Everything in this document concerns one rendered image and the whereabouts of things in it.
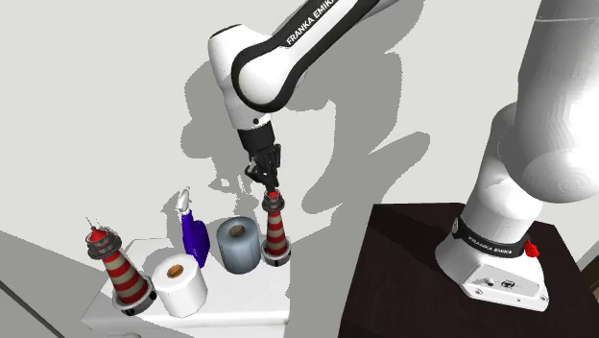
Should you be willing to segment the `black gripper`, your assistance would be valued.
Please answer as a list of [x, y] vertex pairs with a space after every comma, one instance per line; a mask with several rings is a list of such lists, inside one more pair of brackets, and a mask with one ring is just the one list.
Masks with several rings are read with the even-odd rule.
[[[237, 133], [243, 149], [250, 156], [245, 174], [253, 181], [263, 184], [268, 190], [275, 190], [279, 187], [277, 171], [280, 167], [281, 146], [275, 144], [272, 123], [267, 122], [251, 130], [238, 130]], [[264, 149], [267, 150], [263, 154], [258, 153]]]

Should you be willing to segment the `red striped lighthouse figure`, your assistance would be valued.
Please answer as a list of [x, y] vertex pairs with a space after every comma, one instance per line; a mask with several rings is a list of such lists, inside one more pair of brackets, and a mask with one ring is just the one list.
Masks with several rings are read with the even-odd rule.
[[267, 212], [267, 231], [261, 252], [265, 262], [274, 267], [286, 264], [291, 257], [291, 244], [281, 217], [284, 206], [284, 199], [278, 189], [265, 193], [262, 207]]
[[122, 240], [109, 227], [89, 222], [85, 238], [87, 254], [103, 262], [112, 284], [113, 306], [127, 316], [139, 315], [157, 298], [151, 279], [139, 272], [122, 252]]

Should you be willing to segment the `grey toilet paper roll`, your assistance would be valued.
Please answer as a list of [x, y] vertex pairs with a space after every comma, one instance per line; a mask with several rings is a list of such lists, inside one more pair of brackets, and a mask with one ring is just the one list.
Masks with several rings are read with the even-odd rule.
[[253, 270], [261, 258], [257, 224], [245, 216], [227, 219], [217, 229], [217, 243], [224, 267], [243, 275]]

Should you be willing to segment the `blue spray bottle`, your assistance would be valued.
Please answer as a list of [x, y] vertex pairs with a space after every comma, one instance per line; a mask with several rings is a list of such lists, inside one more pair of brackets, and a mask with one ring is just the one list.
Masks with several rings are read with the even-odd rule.
[[190, 204], [190, 188], [185, 187], [176, 204], [181, 221], [182, 243], [185, 252], [192, 255], [198, 266], [203, 268], [210, 250], [209, 235], [204, 222], [194, 218]]

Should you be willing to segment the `white toilet paper roll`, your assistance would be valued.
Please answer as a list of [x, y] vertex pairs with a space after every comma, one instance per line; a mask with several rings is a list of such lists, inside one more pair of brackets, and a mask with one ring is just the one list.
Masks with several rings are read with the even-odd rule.
[[159, 263], [152, 275], [157, 295], [167, 312], [185, 318], [205, 304], [208, 289], [195, 257], [180, 253]]

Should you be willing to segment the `dark robot stand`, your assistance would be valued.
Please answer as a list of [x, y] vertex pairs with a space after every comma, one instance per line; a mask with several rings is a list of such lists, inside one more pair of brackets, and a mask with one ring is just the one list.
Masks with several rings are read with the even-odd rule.
[[536, 312], [469, 298], [439, 268], [459, 203], [374, 205], [338, 338], [599, 338], [594, 298], [558, 230], [535, 222], [549, 292]]

